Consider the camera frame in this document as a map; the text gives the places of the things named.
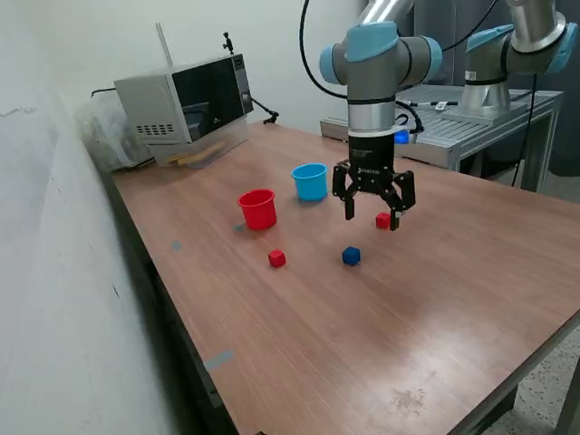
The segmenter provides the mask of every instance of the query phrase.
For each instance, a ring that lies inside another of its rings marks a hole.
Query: blue cup
[[[320,201],[326,197],[326,166],[322,163],[308,163],[292,171],[298,197],[302,201]]]

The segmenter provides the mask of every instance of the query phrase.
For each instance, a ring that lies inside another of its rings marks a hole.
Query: plastic bag
[[[97,93],[75,116],[84,146],[104,170],[132,168],[151,159],[131,132],[117,92]]]

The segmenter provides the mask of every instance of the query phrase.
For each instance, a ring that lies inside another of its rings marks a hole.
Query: metal leg
[[[576,365],[570,389],[554,435],[578,435],[580,433],[580,362]]]
[[[514,388],[498,405],[469,432],[469,435],[480,435],[489,429],[503,415],[514,409],[517,397],[517,387]]]
[[[461,172],[461,160],[456,159],[454,160],[448,167],[449,170],[453,172]]]
[[[541,193],[546,181],[547,168],[552,155],[554,135],[559,111],[553,111],[550,117],[534,122],[527,138],[527,150],[522,174],[523,190]]]
[[[471,177],[477,177],[478,179],[481,178],[481,172],[483,170],[483,153],[484,151],[480,151],[475,155],[475,161],[469,171]]]

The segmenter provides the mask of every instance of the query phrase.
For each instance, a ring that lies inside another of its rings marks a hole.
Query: black cable
[[[425,131],[425,128],[423,127],[423,122],[421,121],[421,118],[419,117],[417,112],[406,102],[402,102],[402,101],[397,100],[396,103],[398,106],[400,106],[404,110],[408,111],[412,115],[413,119],[415,120],[415,128],[413,130],[410,130],[409,133],[410,134],[423,133]]]
[[[306,53],[305,53],[305,21],[306,21],[306,12],[308,11],[308,4],[309,3],[310,3],[310,0],[304,0],[304,5],[302,6],[302,14],[300,16],[300,33],[298,35],[298,41],[300,43],[300,57],[302,58],[302,65],[304,66],[304,69],[306,70],[306,74],[308,74],[308,77],[310,77],[310,80],[312,81],[312,83],[314,83],[314,85],[318,89],[320,89],[322,92],[324,92],[332,97],[346,100],[347,99],[346,95],[332,92],[332,91],[324,88],[323,85],[320,84],[316,80],[316,78],[313,76],[312,71],[310,71],[310,67],[308,66],[308,61],[306,60]]]
[[[93,91],[91,93],[91,98],[94,97],[95,93],[100,93],[100,92],[111,92],[111,91],[117,91],[117,88],[105,88],[105,89],[97,89],[96,91]]]
[[[403,120],[403,122],[398,125],[407,125],[407,122],[409,122],[409,115],[407,113],[401,113],[397,118],[395,118],[395,122],[398,120]]]
[[[468,34],[466,34],[465,36],[463,36],[456,43],[453,43],[449,47],[444,48],[443,49],[443,52],[447,52],[449,50],[452,50],[455,47],[457,47],[458,45],[461,45],[461,44],[465,43],[475,33],[475,31],[479,29],[479,27],[483,24],[483,22],[486,21],[486,19],[488,18],[489,14],[491,14],[491,11],[493,10],[493,8],[498,4],[498,1],[499,0],[493,0],[493,2],[491,3],[491,5],[489,5],[488,11],[483,15],[483,17],[479,20],[479,22],[476,24],[476,26],[473,27],[473,29],[471,29],[471,31]]]
[[[532,84],[532,102],[529,108],[529,116],[527,117],[526,133],[524,134],[524,140],[522,142],[522,148],[519,151],[519,159],[517,160],[516,173],[514,174],[514,179],[511,182],[511,187],[516,186],[517,174],[519,173],[519,167],[521,166],[522,159],[526,153],[527,147],[527,136],[529,135],[529,129],[532,125],[532,117],[534,116],[534,103],[536,102],[536,90],[537,90],[537,74],[534,74],[534,84]]]
[[[413,102],[411,101],[411,107],[420,106],[436,106],[441,102],[446,102],[448,106],[459,106],[459,101],[429,101],[429,102]]]

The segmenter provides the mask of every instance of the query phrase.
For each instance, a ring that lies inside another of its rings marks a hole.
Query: speckled floor
[[[508,184],[511,173],[499,182]],[[548,174],[544,194],[580,203],[580,178],[561,179]],[[516,406],[485,435],[547,435],[556,427],[574,369],[580,355],[580,328],[571,333],[522,381],[517,389]]]

